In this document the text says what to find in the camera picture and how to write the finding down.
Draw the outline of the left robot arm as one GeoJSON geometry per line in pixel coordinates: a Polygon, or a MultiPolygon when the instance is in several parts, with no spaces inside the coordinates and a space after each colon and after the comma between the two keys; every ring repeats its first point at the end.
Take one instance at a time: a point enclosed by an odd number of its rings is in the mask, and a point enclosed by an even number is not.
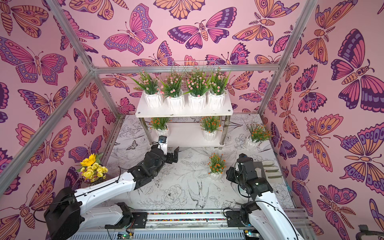
{"type": "Polygon", "coordinates": [[[97,185],[73,190],[61,189],[44,213],[52,240],[67,240],[78,230],[103,226],[106,229],[127,227],[133,220],[125,203],[98,208],[97,205],[122,193],[137,190],[150,183],[165,164],[177,163],[179,149],[165,154],[153,146],[144,160],[118,177],[97,185]]]}

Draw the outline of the pink flower pot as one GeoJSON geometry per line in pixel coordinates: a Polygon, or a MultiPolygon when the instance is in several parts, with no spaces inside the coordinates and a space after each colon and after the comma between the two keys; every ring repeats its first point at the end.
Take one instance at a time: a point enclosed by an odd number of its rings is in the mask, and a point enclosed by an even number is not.
{"type": "Polygon", "coordinates": [[[185,106],[185,98],[182,90],[184,83],[183,74],[171,72],[162,83],[162,94],[172,111],[180,111],[185,106]]]}
{"type": "Polygon", "coordinates": [[[218,68],[209,78],[208,105],[212,109],[220,109],[224,106],[226,98],[226,86],[230,80],[227,72],[218,68]]]}
{"type": "Polygon", "coordinates": [[[136,80],[131,77],[135,84],[143,90],[145,101],[150,108],[159,108],[163,104],[163,97],[159,87],[159,80],[153,78],[149,73],[142,71],[136,80]]]}
{"type": "Polygon", "coordinates": [[[210,77],[199,68],[194,68],[187,78],[188,103],[194,111],[201,111],[207,105],[207,92],[210,89],[210,77]]]}

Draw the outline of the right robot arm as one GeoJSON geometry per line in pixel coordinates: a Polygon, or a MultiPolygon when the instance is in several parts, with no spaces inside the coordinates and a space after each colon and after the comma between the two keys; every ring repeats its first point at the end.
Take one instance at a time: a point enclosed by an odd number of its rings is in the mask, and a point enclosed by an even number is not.
{"type": "Polygon", "coordinates": [[[259,177],[254,160],[240,154],[233,167],[226,172],[227,180],[237,184],[250,200],[241,205],[240,214],[244,225],[251,225],[264,240],[302,240],[281,207],[278,198],[266,178],[259,177]]]}

